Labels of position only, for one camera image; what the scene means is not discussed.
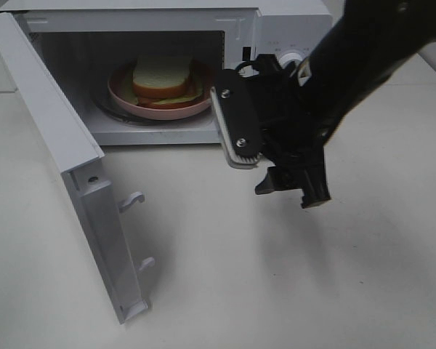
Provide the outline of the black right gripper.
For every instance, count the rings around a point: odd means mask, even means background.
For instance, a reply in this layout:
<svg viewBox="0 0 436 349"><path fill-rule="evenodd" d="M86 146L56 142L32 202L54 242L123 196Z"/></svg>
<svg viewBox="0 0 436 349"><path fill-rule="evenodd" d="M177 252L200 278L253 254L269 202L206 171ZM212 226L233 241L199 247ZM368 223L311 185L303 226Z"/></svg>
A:
<svg viewBox="0 0 436 349"><path fill-rule="evenodd" d="M282 68L273 54L239 65L245 68L257 72L245 80L259 119L259 155L276 165L255 194L301 190L302 208L330 201L323 149L339 123L345 77L338 68L308 61Z"/></svg>

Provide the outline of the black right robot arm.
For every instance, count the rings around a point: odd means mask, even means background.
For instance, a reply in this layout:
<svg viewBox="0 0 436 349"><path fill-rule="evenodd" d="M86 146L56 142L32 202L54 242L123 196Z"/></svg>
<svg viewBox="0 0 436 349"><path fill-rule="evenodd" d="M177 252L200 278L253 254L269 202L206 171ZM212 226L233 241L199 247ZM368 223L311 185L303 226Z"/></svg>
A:
<svg viewBox="0 0 436 349"><path fill-rule="evenodd" d="M325 144L356 105L434 41L436 1L346 1L300 64L281 68L259 56L247 85L272 166L256 194L300 189L304 208L327 202Z"/></svg>

